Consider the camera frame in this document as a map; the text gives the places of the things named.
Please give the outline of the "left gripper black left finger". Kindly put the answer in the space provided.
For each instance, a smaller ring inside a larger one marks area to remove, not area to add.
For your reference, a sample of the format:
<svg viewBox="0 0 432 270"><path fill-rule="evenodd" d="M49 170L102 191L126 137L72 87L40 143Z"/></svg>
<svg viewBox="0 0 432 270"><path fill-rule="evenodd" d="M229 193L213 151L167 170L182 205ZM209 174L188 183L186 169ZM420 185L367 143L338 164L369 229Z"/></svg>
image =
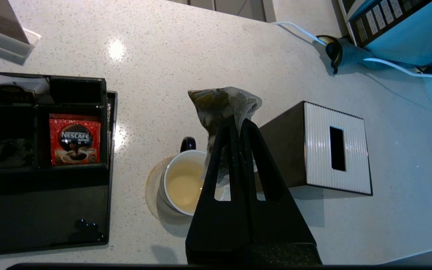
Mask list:
<svg viewBox="0 0 432 270"><path fill-rule="evenodd" d="M230 201L215 199L221 158L227 158ZM240 160L238 132L234 118L220 123L214 150L199 202L185 241L190 264L242 264L244 246L250 242L247 195L243 190L244 163Z"/></svg>

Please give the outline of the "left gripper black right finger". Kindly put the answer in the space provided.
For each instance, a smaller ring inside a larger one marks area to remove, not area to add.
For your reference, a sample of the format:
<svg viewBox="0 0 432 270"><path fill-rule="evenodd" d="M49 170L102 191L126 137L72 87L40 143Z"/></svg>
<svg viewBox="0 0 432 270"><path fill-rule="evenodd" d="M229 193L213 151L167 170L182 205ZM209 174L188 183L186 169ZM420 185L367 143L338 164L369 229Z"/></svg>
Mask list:
<svg viewBox="0 0 432 270"><path fill-rule="evenodd" d="M317 243L255 123L241 126L252 265L321 265Z"/></svg>

